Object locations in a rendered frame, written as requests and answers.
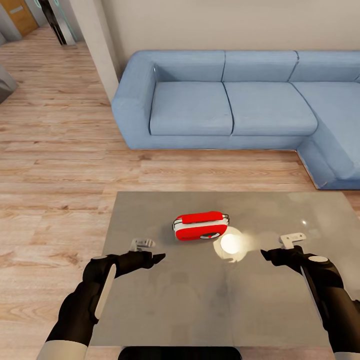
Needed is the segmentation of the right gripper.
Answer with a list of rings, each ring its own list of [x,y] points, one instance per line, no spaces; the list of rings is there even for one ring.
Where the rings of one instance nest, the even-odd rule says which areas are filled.
[[[272,264],[274,266],[278,267],[278,266],[287,265],[290,268],[292,268],[290,264],[290,259],[294,254],[302,253],[303,255],[306,255],[304,254],[302,247],[299,245],[295,245],[293,249],[278,248],[278,249],[271,249],[268,251],[261,250],[261,253],[267,261],[272,261]]]

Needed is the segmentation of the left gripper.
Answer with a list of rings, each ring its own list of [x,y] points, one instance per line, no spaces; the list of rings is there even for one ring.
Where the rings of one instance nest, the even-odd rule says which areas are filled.
[[[157,264],[162,259],[165,258],[166,254],[154,254],[152,256],[152,252],[149,251],[128,251],[126,253],[126,256],[129,259],[129,270],[127,273],[131,273],[133,271],[136,271],[138,269],[144,268],[144,269],[150,269],[154,266],[154,264]]]

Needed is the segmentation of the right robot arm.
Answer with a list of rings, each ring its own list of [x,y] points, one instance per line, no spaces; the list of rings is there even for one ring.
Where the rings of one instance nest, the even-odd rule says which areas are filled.
[[[343,289],[341,275],[328,258],[304,254],[301,246],[292,244],[303,240],[301,232],[282,235],[280,248],[261,253],[274,266],[287,265],[303,276],[336,360],[360,360],[360,301]]]

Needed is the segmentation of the radio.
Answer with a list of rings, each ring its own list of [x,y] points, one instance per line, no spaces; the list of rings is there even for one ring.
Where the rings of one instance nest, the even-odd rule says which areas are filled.
[[[173,222],[172,229],[181,241],[222,236],[230,224],[228,216],[219,211],[184,214]]]

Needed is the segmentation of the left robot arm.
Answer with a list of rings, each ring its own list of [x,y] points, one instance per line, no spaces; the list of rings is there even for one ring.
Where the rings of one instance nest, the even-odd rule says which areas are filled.
[[[138,269],[150,269],[166,254],[154,248],[148,238],[134,238],[126,254],[93,257],[84,269],[82,282],[60,307],[58,321],[35,360],[85,360],[93,335],[115,278]]]

